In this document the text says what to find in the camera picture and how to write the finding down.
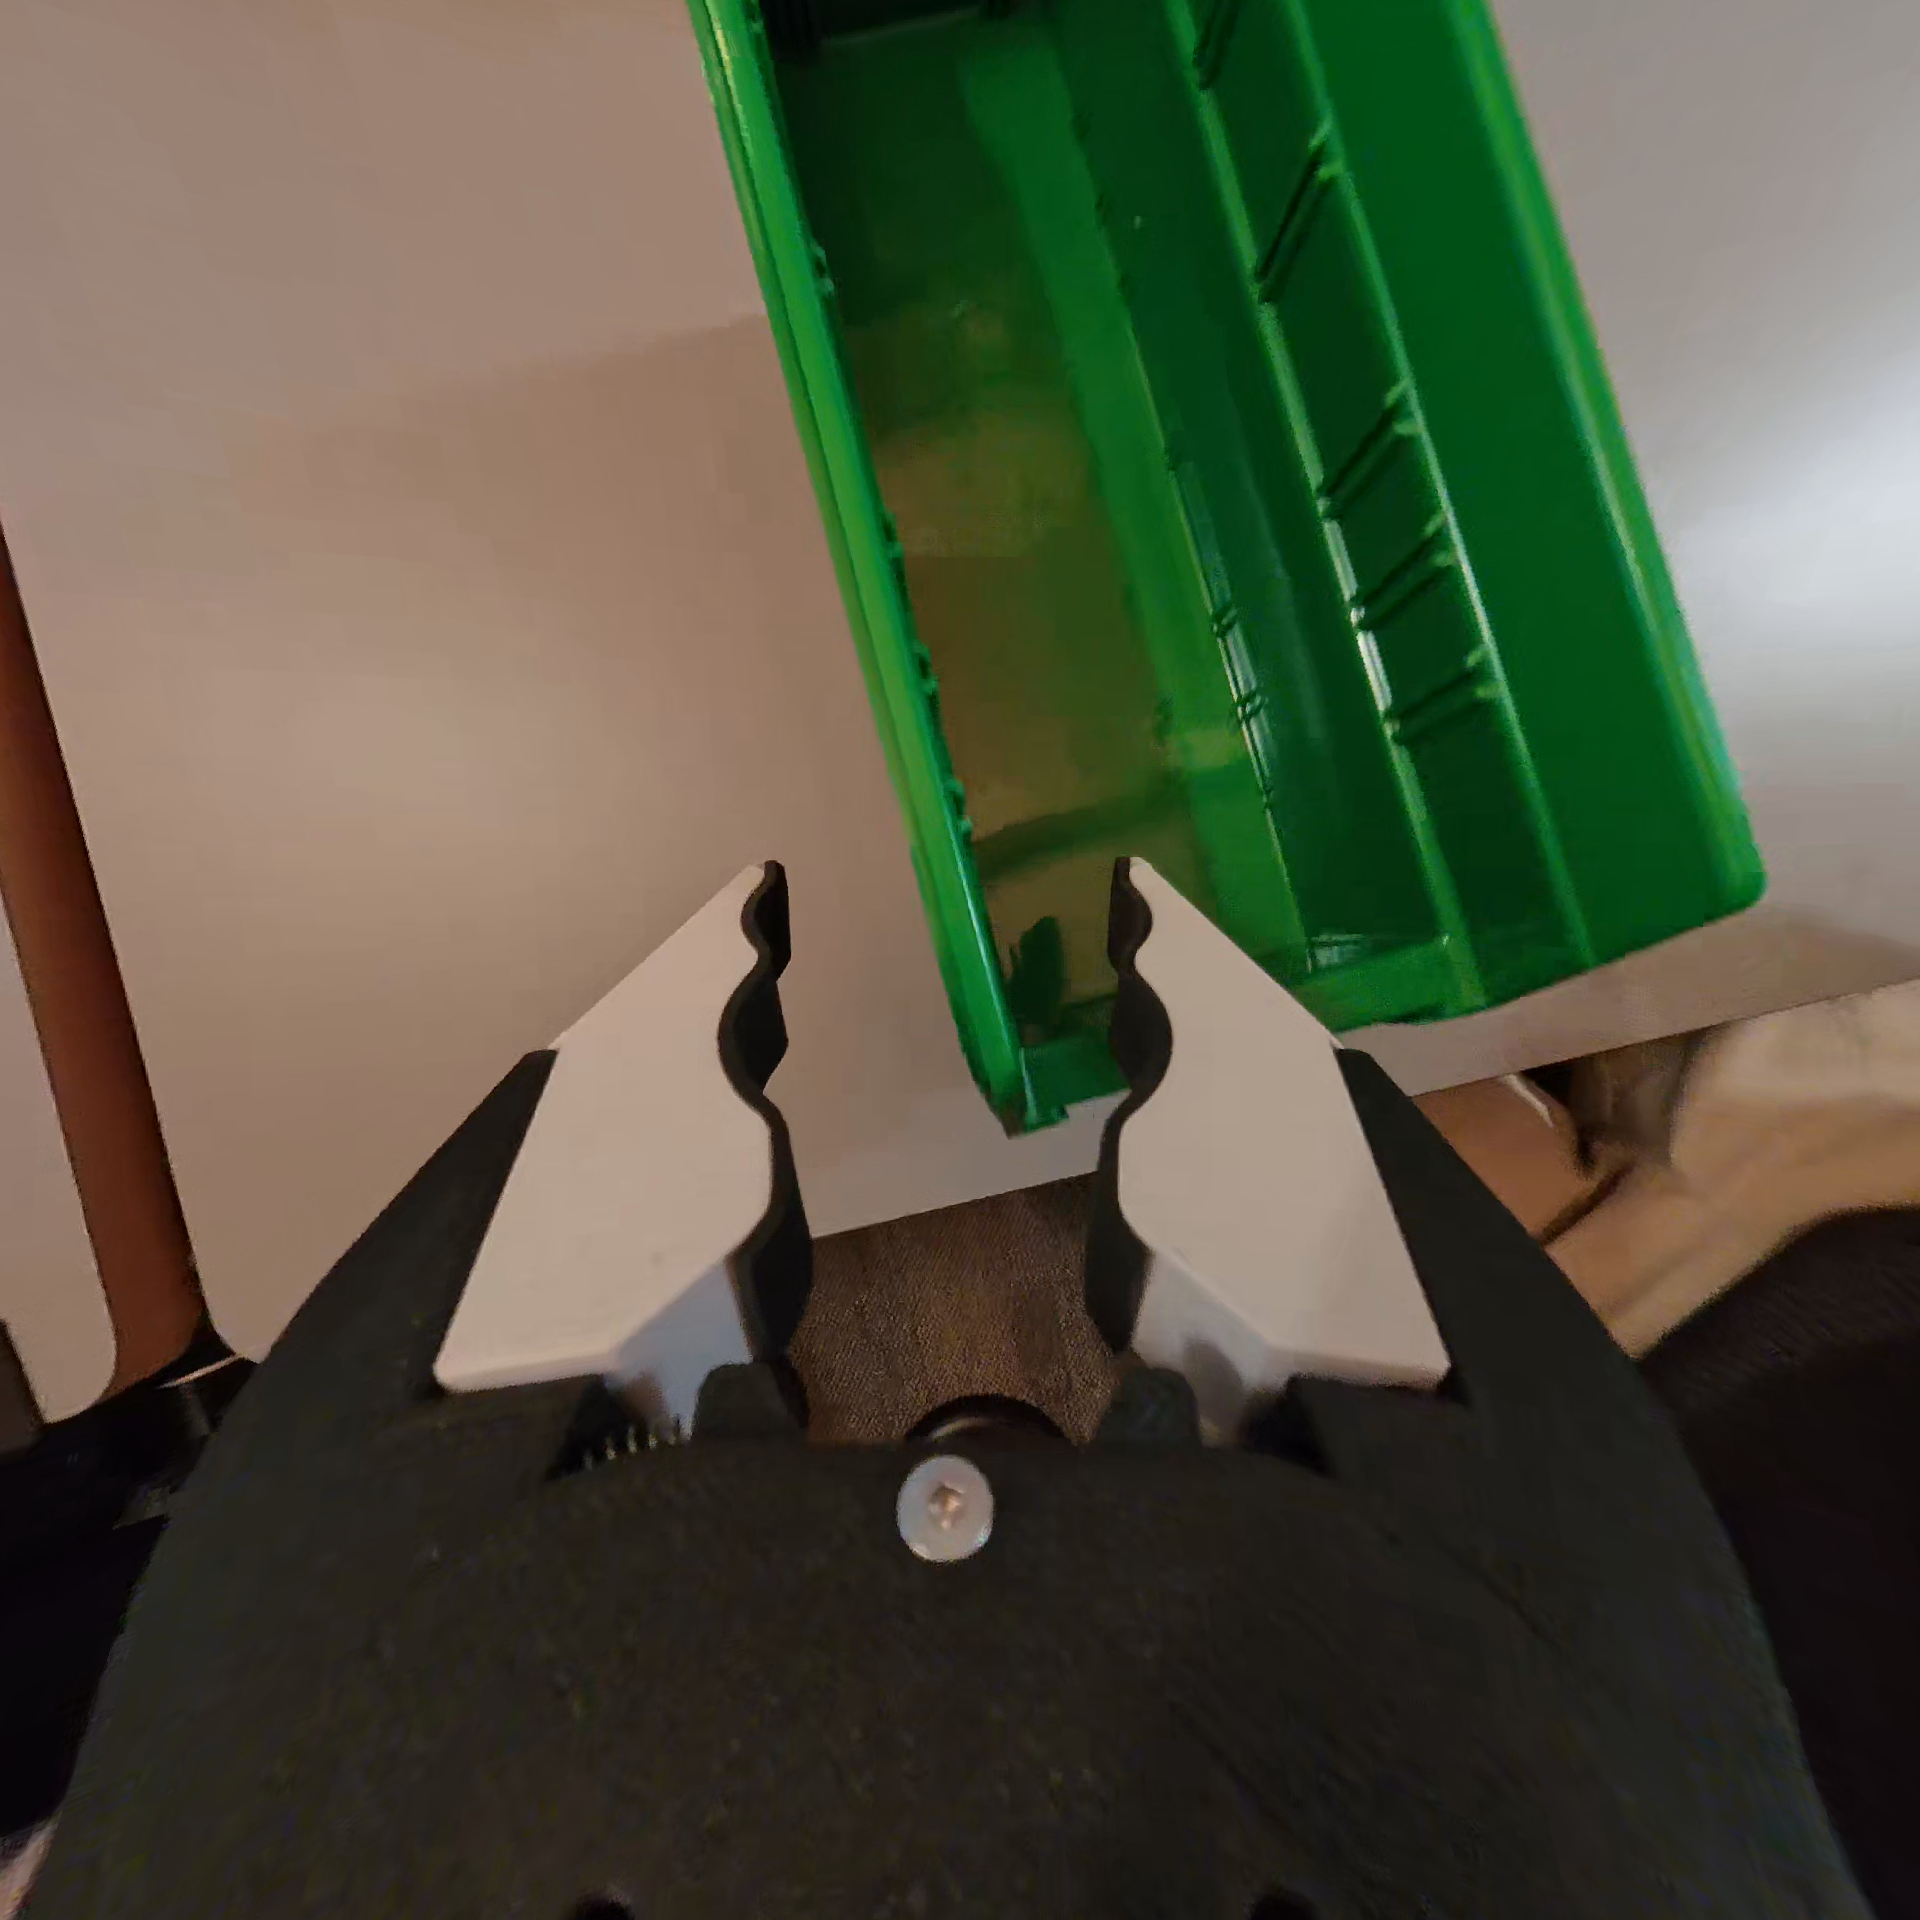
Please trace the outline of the person's right leg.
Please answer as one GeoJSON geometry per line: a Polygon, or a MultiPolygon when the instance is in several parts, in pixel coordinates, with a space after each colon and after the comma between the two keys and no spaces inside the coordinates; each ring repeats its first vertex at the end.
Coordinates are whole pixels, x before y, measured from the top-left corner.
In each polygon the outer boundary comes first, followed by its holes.
{"type": "Polygon", "coordinates": [[[1917,983],[1415,1095],[1628,1354],[1825,1220],[1917,1198],[1917,983]]]}

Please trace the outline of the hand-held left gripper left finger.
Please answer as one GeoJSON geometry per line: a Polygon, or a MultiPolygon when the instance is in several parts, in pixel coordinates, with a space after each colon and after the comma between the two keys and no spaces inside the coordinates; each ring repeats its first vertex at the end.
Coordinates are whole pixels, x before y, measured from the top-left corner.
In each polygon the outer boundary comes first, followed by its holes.
{"type": "Polygon", "coordinates": [[[598,1379],[643,1426],[689,1428],[713,1373],[782,1372],[812,1284],[770,1098],[789,957],[785,869],[745,865],[547,1048],[443,1391],[598,1379]]]}

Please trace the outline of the green plastic bin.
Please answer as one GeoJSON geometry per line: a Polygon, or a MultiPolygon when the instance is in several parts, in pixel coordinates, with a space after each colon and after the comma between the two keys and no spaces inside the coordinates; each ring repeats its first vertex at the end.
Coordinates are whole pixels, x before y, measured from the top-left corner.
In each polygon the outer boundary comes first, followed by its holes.
{"type": "Polygon", "coordinates": [[[1152,862],[1334,1031],[1751,908],[1494,7],[686,7],[957,1043],[1120,1088],[1152,862]]]}

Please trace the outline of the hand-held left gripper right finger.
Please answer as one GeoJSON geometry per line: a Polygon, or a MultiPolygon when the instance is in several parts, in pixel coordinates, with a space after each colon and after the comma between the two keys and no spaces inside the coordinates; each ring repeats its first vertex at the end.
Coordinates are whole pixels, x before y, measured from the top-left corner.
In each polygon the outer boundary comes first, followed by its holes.
{"type": "Polygon", "coordinates": [[[1448,1356],[1334,1035],[1144,858],[1116,860],[1083,1300],[1202,1428],[1295,1378],[1426,1389],[1448,1356]]]}

